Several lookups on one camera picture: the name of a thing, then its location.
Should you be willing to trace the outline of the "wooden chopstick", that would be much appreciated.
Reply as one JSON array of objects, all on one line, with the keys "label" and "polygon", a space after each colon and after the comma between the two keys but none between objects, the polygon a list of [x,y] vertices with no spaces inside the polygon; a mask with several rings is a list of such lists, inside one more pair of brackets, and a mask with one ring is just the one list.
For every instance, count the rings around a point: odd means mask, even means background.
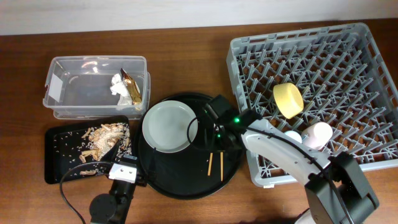
[{"label": "wooden chopstick", "polygon": [[220,152],[220,179],[221,179],[221,182],[224,179],[224,162],[223,162],[223,159],[224,159],[224,153]]},{"label": "wooden chopstick", "polygon": [[210,153],[209,160],[208,160],[208,172],[207,176],[211,175],[211,169],[212,169],[212,163],[213,163],[213,153]]}]

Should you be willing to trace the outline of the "blue cup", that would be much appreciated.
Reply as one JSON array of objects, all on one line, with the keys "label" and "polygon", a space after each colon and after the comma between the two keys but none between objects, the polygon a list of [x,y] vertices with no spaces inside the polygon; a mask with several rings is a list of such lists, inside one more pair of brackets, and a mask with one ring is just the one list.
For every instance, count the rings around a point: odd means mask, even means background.
[{"label": "blue cup", "polygon": [[288,137],[294,139],[295,141],[302,143],[302,137],[299,133],[297,133],[295,131],[286,131],[284,134],[287,135]]}]

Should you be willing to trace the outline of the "grey plate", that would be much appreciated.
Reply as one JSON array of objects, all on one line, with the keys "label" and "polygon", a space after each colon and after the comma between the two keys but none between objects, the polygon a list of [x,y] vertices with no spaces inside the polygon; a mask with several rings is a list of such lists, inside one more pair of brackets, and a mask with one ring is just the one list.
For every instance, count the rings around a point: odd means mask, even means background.
[{"label": "grey plate", "polygon": [[184,150],[198,132],[194,111],[180,101],[166,100],[154,105],[144,116],[142,134],[150,147],[163,153]]}]

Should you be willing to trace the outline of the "yellow bowl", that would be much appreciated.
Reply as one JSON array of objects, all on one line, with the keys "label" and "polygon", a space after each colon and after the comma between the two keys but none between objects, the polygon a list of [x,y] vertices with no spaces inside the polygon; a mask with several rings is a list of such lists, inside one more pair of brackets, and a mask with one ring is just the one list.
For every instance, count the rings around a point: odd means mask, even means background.
[{"label": "yellow bowl", "polygon": [[304,102],[299,89],[293,83],[274,86],[274,100],[282,115],[291,119],[304,109]]}]

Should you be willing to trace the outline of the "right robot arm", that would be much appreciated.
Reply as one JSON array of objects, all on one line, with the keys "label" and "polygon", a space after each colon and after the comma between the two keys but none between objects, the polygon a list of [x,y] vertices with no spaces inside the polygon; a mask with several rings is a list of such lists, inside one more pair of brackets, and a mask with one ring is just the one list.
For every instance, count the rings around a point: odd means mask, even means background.
[{"label": "right robot arm", "polygon": [[356,159],[347,152],[331,155],[294,140],[253,110],[239,112],[218,95],[205,114],[220,131],[225,149],[242,149],[271,161],[302,184],[309,208],[296,223],[363,223],[379,200]]}]

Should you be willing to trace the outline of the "pink cup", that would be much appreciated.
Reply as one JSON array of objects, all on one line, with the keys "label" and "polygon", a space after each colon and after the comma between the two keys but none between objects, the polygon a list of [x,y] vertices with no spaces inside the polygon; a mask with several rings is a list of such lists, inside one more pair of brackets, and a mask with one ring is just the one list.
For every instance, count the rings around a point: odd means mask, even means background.
[{"label": "pink cup", "polygon": [[302,132],[302,144],[319,151],[327,144],[332,135],[333,130],[329,124],[318,122]]}]

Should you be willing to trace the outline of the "food scraps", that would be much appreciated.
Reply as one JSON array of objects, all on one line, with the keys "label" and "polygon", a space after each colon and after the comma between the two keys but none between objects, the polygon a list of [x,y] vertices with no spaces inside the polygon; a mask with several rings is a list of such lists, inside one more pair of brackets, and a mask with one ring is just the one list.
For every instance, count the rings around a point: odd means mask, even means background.
[{"label": "food scraps", "polygon": [[69,175],[71,179],[100,175],[104,169],[98,164],[100,159],[106,154],[120,139],[121,145],[117,154],[117,160],[120,160],[123,154],[130,155],[132,152],[131,139],[127,139],[123,131],[125,127],[119,123],[102,124],[98,129],[89,128],[82,136],[84,140],[89,140],[91,146],[81,152],[78,158],[82,164],[87,166],[72,172]]}]

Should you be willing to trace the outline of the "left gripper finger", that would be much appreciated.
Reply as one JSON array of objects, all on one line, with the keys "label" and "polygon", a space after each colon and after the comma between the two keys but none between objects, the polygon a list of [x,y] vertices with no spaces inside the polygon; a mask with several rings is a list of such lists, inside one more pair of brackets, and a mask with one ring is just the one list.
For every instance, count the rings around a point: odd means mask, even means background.
[{"label": "left gripper finger", "polygon": [[149,168],[148,168],[148,179],[149,180],[156,180],[156,177],[157,177],[156,176],[156,164],[155,164],[156,152],[157,152],[157,149],[153,148],[152,155],[150,158]]},{"label": "left gripper finger", "polygon": [[101,162],[114,162],[118,153],[118,150],[121,145],[121,140],[119,139],[115,145],[106,153],[103,155],[103,157],[100,159]]}]

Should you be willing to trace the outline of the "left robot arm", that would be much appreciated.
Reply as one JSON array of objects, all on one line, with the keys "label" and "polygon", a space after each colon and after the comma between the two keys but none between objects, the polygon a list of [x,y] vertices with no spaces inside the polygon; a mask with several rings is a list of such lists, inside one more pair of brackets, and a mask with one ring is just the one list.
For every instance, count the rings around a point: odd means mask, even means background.
[{"label": "left robot arm", "polygon": [[91,201],[91,223],[125,223],[136,187],[146,187],[156,178],[155,172],[139,167],[141,163],[136,156],[123,154],[117,160],[120,145],[121,140],[118,140],[101,159],[108,163],[105,176],[113,183],[107,194],[100,194]]}]

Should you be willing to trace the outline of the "gold snack wrapper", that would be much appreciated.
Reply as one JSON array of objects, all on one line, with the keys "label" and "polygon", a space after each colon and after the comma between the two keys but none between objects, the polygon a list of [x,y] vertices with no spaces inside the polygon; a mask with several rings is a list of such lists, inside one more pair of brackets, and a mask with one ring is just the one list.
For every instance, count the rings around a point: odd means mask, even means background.
[{"label": "gold snack wrapper", "polygon": [[127,91],[132,99],[134,105],[142,103],[141,91],[136,83],[136,81],[122,68],[121,75],[123,78],[123,83],[125,84]]}]

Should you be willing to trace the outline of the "white tissue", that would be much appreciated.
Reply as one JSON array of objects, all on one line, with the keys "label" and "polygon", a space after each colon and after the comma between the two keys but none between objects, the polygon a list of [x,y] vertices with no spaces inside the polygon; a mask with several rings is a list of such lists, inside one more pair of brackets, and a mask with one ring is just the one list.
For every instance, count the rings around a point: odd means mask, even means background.
[{"label": "white tissue", "polygon": [[112,77],[110,90],[112,95],[119,95],[118,106],[132,105],[132,98],[119,73]]}]

